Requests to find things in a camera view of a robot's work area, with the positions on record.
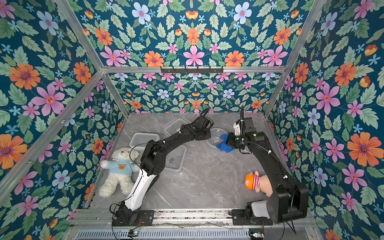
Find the blue cleaning cloth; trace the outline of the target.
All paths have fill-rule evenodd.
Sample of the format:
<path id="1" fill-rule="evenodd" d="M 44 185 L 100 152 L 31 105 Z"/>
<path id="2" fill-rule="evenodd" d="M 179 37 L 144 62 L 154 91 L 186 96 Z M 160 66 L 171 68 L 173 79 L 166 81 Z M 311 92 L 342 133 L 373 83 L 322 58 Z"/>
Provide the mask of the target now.
<path id="1" fill-rule="evenodd" d="M 230 153 L 232 152 L 235 148 L 230 147 L 227 145 L 227 140 L 228 140 L 229 134 L 221 135 L 220 140 L 221 142 L 216 146 L 221 152 L 225 153 Z"/>

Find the round clear lunch box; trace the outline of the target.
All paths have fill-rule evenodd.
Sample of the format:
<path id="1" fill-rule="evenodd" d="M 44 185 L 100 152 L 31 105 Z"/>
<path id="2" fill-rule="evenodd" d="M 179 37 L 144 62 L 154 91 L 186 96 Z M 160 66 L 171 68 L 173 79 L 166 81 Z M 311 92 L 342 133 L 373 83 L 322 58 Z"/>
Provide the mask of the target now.
<path id="1" fill-rule="evenodd" d="M 206 140 L 209 147 L 215 148 L 219 145 L 223 140 L 221 136 L 227 135 L 228 133 L 221 128 L 211 128 L 211 138 Z"/>

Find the square clear lunch box lid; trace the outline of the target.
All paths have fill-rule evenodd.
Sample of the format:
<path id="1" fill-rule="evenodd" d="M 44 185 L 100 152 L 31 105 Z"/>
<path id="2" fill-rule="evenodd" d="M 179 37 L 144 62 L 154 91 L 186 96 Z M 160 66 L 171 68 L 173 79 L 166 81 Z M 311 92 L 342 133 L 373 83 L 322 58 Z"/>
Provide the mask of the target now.
<path id="1" fill-rule="evenodd" d="M 165 126 L 165 135 L 167 137 L 180 131 L 182 125 L 188 125 L 189 123 L 183 119 L 173 119 Z"/>

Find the square clear lunch box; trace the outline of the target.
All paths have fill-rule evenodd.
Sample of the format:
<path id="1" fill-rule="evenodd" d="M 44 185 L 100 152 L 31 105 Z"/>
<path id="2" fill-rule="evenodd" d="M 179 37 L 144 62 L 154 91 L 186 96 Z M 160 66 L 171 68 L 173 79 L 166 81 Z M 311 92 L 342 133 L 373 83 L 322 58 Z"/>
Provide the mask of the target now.
<path id="1" fill-rule="evenodd" d="M 184 165 L 187 148 L 183 145 L 175 148 L 166 156 L 166 165 L 164 172 L 176 174 L 179 173 Z"/>

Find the rectangular clear lunch box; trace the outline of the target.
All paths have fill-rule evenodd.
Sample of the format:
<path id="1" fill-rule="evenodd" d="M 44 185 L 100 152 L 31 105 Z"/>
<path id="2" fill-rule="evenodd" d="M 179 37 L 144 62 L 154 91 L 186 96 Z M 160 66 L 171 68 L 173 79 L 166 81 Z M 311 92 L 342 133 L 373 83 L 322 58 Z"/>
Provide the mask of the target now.
<path id="1" fill-rule="evenodd" d="M 134 148 L 137 151 L 143 151 L 147 143 L 151 140 L 158 141 L 160 139 L 158 134 L 154 133 L 135 133 L 130 141 L 130 148 Z"/>

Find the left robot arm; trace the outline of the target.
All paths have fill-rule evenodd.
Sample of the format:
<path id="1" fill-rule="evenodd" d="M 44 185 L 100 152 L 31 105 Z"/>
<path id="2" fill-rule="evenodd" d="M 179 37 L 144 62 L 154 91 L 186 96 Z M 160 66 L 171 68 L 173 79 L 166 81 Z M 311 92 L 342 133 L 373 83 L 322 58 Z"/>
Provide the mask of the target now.
<path id="1" fill-rule="evenodd" d="M 175 134 L 159 141 L 148 141 L 141 157 L 138 178 L 127 198 L 117 204 L 113 214 L 112 226 L 133 226 L 138 223 L 139 211 L 147 191 L 159 178 L 165 169 L 166 157 L 179 146 L 191 142 L 211 138 L 211 128 L 214 122 L 206 116 L 208 109 L 202 111 L 189 124 L 181 125 Z"/>

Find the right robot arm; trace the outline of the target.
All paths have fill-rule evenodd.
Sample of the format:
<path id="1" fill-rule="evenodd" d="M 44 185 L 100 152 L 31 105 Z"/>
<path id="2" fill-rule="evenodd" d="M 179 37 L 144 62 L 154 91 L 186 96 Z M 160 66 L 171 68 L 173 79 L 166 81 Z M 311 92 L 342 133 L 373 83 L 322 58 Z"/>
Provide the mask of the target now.
<path id="1" fill-rule="evenodd" d="M 246 187 L 264 193 L 265 201 L 250 202 L 246 208 L 247 218 L 268 218 L 273 223 L 293 222 L 304 219 L 308 213 L 309 189 L 295 180 L 272 149 L 269 138 L 258 132 L 252 118 L 245 118 L 244 110 L 234 124 L 227 146 L 238 149 L 241 154 L 253 155 L 265 174 L 255 171 L 246 176 Z"/>

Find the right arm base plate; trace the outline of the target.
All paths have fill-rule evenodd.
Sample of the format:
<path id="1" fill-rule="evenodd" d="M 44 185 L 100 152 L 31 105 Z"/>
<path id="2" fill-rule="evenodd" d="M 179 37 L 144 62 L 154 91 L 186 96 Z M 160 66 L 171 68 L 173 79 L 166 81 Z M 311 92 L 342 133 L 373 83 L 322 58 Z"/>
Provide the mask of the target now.
<path id="1" fill-rule="evenodd" d="M 250 210 L 233 209 L 229 212 L 235 226 L 272 226 L 273 222 L 265 217 L 256 217 Z"/>

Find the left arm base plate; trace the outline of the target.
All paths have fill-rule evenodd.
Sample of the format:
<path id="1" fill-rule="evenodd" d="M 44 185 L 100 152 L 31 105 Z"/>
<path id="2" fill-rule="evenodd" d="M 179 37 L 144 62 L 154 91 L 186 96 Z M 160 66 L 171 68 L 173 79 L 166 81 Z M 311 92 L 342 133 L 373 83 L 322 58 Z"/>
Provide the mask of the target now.
<path id="1" fill-rule="evenodd" d="M 151 226 L 154 220 L 153 210 L 117 210 L 113 217 L 113 227 L 147 227 Z"/>

